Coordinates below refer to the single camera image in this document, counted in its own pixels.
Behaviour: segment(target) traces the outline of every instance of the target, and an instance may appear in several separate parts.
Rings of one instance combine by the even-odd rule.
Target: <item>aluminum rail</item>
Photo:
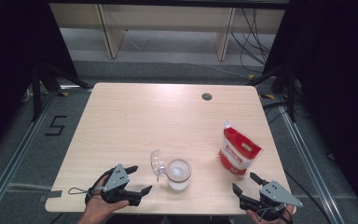
[[[276,95],[276,98],[279,103],[283,103],[284,100],[280,94]],[[315,161],[313,160],[310,152],[308,151],[307,145],[305,144],[300,131],[298,130],[296,124],[291,121],[287,113],[284,113],[285,110],[283,106],[280,106],[281,113],[283,114],[283,119],[286,124],[287,129],[293,137],[293,140],[296,144],[298,153],[303,161],[305,168],[310,175],[310,180],[313,183],[313,186],[318,193],[324,210],[329,217],[331,223],[345,223],[341,213],[338,210],[336,200],[333,198],[329,188],[324,182],[321,173],[319,172],[318,167],[316,166]]]
[[[5,171],[2,173],[0,177],[0,202],[2,201],[2,198],[7,191],[7,187],[10,184],[10,181],[13,179],[17,170],[19,169],[22,159],[24,158],[28,148],[32,144],[34,137],[36,136],[37,131],[45,118],[46,111],[51,105],[51,102],[54,100],[55,95],[56,92],[51,92],[48,94],[45,102],[42,105],[42,108],[44,109],[40,113],[39,117],[31,123],[19,146],[11,157],[10,162],[7,164]]]

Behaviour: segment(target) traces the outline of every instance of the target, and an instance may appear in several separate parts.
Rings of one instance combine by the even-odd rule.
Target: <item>glass jar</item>
[[[168,185],[171,189],[182,191],[187,188],[190,183],[191,166],[186,160],[175,159],[165,166],[158,149],[152,152],[150,161],[153,172],[158,179],[165,175],[168,177]]]

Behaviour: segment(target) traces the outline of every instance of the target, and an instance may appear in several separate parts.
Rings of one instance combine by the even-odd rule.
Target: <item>gray floor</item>
[[[98,30],[62,29],[65,41],[82,80],[89,84],[99,81],[154,82],[154,83],[205,83],[245,85],[249,72],[241,66],[241,50],[231,38],[227,57],[218,62],[213,34],[190,32],[129,31],[116,59],[107,59],[102,34]],[[261,35],[262,43],[270,47],[273,35]],[[258,50],[252,52],[262,59]],[[242,62],[254,70],[262,71],[262,64],[242,56]],[[60,80],[61,84],[71,84]],[[273,79],[257,86],[260,94],[270,93]],[[41,198],[48,194],[58,173],[76,125],[90,96],[89,91],[69,91],[69,95],[55,96],[21,165],[16,170],[6,194],[0,202],[0,223],[49,223],[58,214],[45,210]],[[262,99],[263,105],[275,103]],[[0,177],[15,153],[22,137],[32,124],[32,101],[25,102],[11,121],[0,145]],[[320,202],[320,197],[306,169],[278,107],[266,115],[279,151],[284,169]],[[55,116],[56,124],[64,125],[59,136],[49,127]],[[337,165],[327,159],[328,149],[308,118],[303,105],[296,105],[296,126],[301,132],[310,155],[317,163],[324,182],[332,193],[345,223],[358,223],[358,200]],[[304,191],[288,177],[291,191],[303,201],[294,215],[295,223],[327,223],[322,213]],[[76,223],[80,214],[64,214],[56,223]],[[235,223],[252,223],[247,216],[234,217]]]

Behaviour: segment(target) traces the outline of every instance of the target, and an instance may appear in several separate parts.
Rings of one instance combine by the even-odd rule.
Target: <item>human hand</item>
[[[286,206],[286,209],[283,211],[282,216],[284,218],[286,218],[287,220],[289,220],[290,222],[293,222],[292,220],[292,214],[295,211],[295,207],[292,206],[291,204],[288,204]],[[284,221],[281,218],[278,218],[276,220],[273,221],[266,221],[264,219],[261,219],[261,217],[254,211],[251,210],[246,210],[246,214],[255,222],[255,223],[261,223],[261,224],[286,224],[286,221]]]
[[[104,176],[97,184],[97,187],[101,187],[109,175]],[[121,209],[130,204],[129,201],[120,201],[118,203],[106,203],[101,197],[100,190],[94,190],[92,197],[89,199],[86,205],[86,209],[83,212],[78,224],[99,224],[102,223],[107,217],[109,217],[114,211]]]

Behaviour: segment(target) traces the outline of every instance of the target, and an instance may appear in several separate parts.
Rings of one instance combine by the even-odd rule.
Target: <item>clear plastic lid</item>
[[[161,158],[161,151],[159,149],[150,154],[150,162],[156,177],[163,177],[166,175],[164,161]]]

